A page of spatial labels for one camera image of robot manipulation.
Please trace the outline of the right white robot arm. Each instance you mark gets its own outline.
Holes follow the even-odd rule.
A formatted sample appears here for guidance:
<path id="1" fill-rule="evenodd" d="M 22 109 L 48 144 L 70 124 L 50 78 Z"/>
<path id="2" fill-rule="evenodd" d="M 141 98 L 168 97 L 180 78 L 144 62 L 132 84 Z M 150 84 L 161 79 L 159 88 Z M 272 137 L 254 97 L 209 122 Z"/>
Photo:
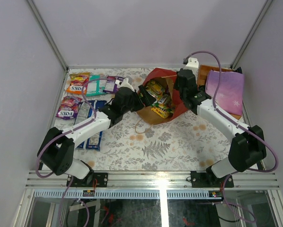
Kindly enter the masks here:
<path id="1" fill-rule="evenodd" d="M 179 92 L 180 99 L 187 109 L 209 121 L 230 142 L 228 156 L 209 166 L 201 176 L 203 185 L 215 187 L 225 176 L 244 172 L 266 158 L 263 130 L 257 125 L 250 127 L 244 123 L 240 124 L 229 113 L 214 105 L 213 99 L 198 89 L 191 70 L 180 69 L 177 72 L 174 89 Z"/>

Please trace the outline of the orange Fox's candy bag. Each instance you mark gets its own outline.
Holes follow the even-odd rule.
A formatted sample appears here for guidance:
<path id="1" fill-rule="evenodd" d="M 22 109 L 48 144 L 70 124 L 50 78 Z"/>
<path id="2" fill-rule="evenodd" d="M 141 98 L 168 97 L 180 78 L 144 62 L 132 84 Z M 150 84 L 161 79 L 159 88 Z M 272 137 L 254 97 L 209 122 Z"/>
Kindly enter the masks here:
<path id="1" fill-rule="evenodd" d="M 70 83 L 66 89 L 66 92 L 70 94 L 85 95 L 87 89 L 83 88 L 83 85 L 88 82 L 89 77 L 90 77 L 89 72 L 70 74 Z"/>

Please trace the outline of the yellow green candy bag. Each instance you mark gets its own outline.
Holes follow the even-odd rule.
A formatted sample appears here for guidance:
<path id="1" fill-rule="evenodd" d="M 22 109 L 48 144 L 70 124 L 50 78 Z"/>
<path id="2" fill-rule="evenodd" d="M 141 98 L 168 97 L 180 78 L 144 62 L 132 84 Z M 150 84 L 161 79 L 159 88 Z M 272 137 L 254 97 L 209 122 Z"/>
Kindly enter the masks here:
<path id="1" fill-rule="evenodd" d="M 157 100 L 161 99 L 162 96 L 165 94 L 166 89 L 157 81 L 155 80 L 150 80 L 147 84 L 146 84 L 146 91 L 153 96 L 154 98 L 156 98 Z"/>

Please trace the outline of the purple Fox's candy bag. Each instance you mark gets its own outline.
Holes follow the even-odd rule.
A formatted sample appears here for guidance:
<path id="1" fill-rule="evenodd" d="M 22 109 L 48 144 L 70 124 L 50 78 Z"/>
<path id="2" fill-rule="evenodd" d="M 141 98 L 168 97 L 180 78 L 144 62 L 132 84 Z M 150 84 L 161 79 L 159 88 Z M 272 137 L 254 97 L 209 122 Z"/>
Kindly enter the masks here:
<path id="1" fill-rule="evenodd" d="M 55 117 L 63 120 L 70 120 L 76 118 L 79 111 L 79 105 L 82 99 L 75 96 L 66 96 L 58 108 Z"/>

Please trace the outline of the teal snack packet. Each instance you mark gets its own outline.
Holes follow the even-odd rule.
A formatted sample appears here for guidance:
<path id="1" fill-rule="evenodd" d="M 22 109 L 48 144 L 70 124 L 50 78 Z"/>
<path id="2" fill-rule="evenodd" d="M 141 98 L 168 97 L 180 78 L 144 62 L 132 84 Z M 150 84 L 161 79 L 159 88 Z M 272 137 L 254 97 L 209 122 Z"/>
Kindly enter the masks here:
<path id="1" fill-rule="evenodd" d="M 103 74 L 90 75 L 89 81 L 92 81 L 87 86 L 86 96 L 99 96 L 104 95 L 104 89 L 106 87 L 106 78 Z"/>

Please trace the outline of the red paper bag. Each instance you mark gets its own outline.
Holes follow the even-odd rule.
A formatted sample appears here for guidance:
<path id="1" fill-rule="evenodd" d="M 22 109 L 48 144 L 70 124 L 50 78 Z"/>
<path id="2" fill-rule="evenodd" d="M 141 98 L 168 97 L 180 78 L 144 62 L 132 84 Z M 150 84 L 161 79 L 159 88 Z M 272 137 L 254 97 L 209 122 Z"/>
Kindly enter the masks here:
<path id="1" fill-rule="evenodd" d="M 158 125 L 170 122 L 188 109 L 174 89 L 177 73 L 172 70 L 155 68 L 143 82 L 146 91 L 155 98 L 155 102 L 137 112 L 148 124 Z"/>

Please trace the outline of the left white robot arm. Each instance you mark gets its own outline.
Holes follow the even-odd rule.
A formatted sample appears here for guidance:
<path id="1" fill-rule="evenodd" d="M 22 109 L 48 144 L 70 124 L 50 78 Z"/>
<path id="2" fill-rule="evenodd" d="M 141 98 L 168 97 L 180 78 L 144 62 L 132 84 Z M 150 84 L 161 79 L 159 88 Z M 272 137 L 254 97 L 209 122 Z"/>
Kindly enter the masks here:
<path id="1" fill-rule="evenodd" d="M 90 186 L 95 180 L 94 170 L 74 158 L 75 148 L 93 135 L 118 124 L 127 112 L 137 112 L 155 103 L 156 99 L 143 86 L 139 89 L 136 92 L 121 87 L 109 103 L 92 112 L 93 117 L 65 130 L 51 128 L 37 153 L 37 163 L 43 162 L 56 176 L 67 174 L 82 186 Z"/>

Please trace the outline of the green Fox's candy bag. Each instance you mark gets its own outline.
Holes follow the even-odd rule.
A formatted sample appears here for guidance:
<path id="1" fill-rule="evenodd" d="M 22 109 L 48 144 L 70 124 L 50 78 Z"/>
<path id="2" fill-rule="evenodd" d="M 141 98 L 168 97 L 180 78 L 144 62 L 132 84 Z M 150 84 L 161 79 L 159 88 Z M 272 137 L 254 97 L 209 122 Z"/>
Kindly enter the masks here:
<path id="1" fill-rule="evenodd" d="M 170 94 L 164 94 L 153 106 L 170 109 L 172 105 L 172 99 Z"/>

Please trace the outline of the yellow snack bar wrapper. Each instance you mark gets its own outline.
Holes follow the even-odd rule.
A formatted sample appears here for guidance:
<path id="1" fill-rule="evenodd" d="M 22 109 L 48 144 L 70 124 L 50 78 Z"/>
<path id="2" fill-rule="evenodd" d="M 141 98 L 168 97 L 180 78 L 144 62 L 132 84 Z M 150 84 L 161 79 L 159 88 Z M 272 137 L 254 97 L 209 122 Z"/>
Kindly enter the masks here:
<path id="1" fill-rule="evenodd" d="M 151 110 L 155 112 L 156 114 L 158 114 L 163 119 L 167 119 L 173 115 L 173 113 L 170 110 L 156 107 L 156 106 L 152 107 Z"/>

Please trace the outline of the purple chocolate bar wrapper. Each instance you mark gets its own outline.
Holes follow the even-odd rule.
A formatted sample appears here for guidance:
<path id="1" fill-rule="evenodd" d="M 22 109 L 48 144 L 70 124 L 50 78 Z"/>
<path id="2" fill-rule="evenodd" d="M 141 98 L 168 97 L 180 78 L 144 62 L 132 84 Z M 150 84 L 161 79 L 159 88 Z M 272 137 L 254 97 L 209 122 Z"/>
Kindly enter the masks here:
<path id="1" fill-rule="evenodd" d="M 108 76 L 103 92 L 109 93 L 109 94 L 115 94 L 118 91 L 123 80 L 124 80 L 124 77 Z"/>

